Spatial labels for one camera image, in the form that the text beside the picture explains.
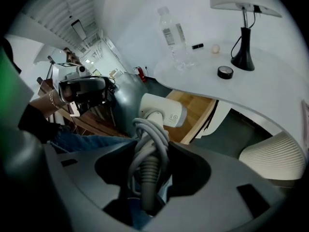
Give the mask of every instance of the ceiling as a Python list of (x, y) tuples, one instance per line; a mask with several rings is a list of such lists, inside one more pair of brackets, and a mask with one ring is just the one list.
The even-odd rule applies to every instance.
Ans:
[[(99, 40), (95, 23), (94, 0), (29, 0), (23, 7), (22, 13), (82, 53)], [(84, 42), (71, 26), (78, 19), (87, 35)]]

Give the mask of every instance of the green object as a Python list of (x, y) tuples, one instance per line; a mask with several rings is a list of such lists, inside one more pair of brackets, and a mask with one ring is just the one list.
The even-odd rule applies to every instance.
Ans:
[(33, 92), (0, 48), (0, 125), (17, 128)]

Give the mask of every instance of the bottle label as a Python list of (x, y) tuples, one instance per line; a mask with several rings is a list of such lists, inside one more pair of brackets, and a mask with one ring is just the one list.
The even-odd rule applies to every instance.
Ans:
[(169, 29), (163, 29), (163, 33), (168, 45), (175, 45), (175, 40)]
[(184, 34), (183, 34), (183, 29), (182, 29), (180, 23), (177, 23), (177, 24), (176, 24), (176, 28), (177, 28), (177, 30), (178, 30), (178, 33), (179, 33), (179, 36), (180, 36), (180, 40), (181, 40), (182, 42), (185, 42), (185, 38), (184, 38)]

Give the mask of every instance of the plastic water bottle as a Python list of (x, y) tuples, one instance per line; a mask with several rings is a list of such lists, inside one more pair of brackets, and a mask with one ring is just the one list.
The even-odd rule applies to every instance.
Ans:
[(169, 9), (164, 6), (158, 9), (160, 17), (160, 26), (166, 42), (172, 51), (175, 67), (182, 70), (190, 66), (190, 57), (186, 50), (186, 42), (183, 29), (179, 21), (169, 13)]

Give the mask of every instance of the black lamp base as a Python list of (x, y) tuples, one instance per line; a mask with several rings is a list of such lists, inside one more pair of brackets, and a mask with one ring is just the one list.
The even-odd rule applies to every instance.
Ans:
[(251, 29), (241, 28), (240, 50), (231, 59), (233, 65), (245, 71), (254, 71), (255, 69), (250, 55), (250, 33)]

